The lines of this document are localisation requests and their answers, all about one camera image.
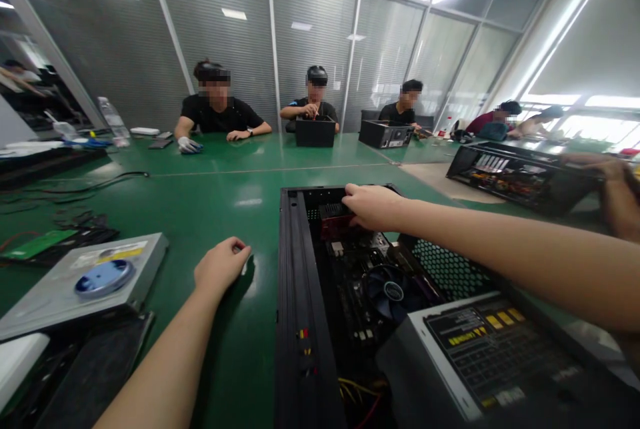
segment hand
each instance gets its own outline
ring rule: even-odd
[[[307,115],[307,117],[309,117],[310,119],[313,119],[318,115],[318,106],[315,104],[309,103],[306,106],[302,106],[298,114],[301,116]]]
[[[582,169],[598,169],[605,175],[607,181],[624,181],[625,171],[628,168],[627,163],[614,158],[613,160],[606,161],[604,163],[586,165]]]
[[[345,206],[355,213],[351,224],[376,231],[397,231],[397,207],[405,198],[382,186],[356,186],[348,184]]]
[[[199,153],[202,149],[202,145],[196,143],[195,141],[192,141],[186,136],[178,138],[178,147],[180,148],[181,153],[186,154]]]
[[[239,139],[246,139],[251,136],[249,131],[231,131],[227,135],[227,141],[238,141]]]
[[[599,163],[608,163],[609,161],[619,161],[619,159],[613,156],[596,153],[570,153],[560,155],[560,161],[563,164],[573,163],[578,165],[594,165]]]
[[[246,246],[237,237],[230,237],[209,249],[193,271],[195,290],[208,297],[225,293],[236,280],[251,254],[251,246]]]

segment water bottle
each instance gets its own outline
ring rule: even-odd
[[[125,127],[125,123],[122,122],[122,118],[118,114],[115,107],[105,97],[98,97],[98,104],[100,106],[100,112],[105,117],[107,124],[111,127],[113,132],[113,144],[118,147],[126,147],[131,144],[129,138],[129,130]]]

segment red shirt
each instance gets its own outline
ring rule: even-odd
[[[490,111],[483,115],[479,115],[476,119],[471,121],[471,123],[469,124],[469,126],[467,126],[465,131],[476,135],[485,126],[485,124],[492,123],[492,122],[493,122],[493,111]],[[509,130],[513,129],[513,127],[509,123],[505,123],[505,124],[509,127]]]

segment open computer case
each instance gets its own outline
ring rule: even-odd
[[[640,427],[637,391],[520,290],[350,228],[344,196],[281,189],[276,428]]]

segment phone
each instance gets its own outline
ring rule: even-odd
[[[173,133],[172,133],[171,131],[165,131],[164,133],[160,133],[160,134],[158,134],[157,136],[154,136],[153,138],[154,138],[155,140],[158,140],[158,139],[168,139],[168,138],[170,138],[172,135],[173,135]]]
[[[171,139],[165,139],[164,141],[155,141],[149,145],[149,149],[164,149],[169,146],[173,141]]]

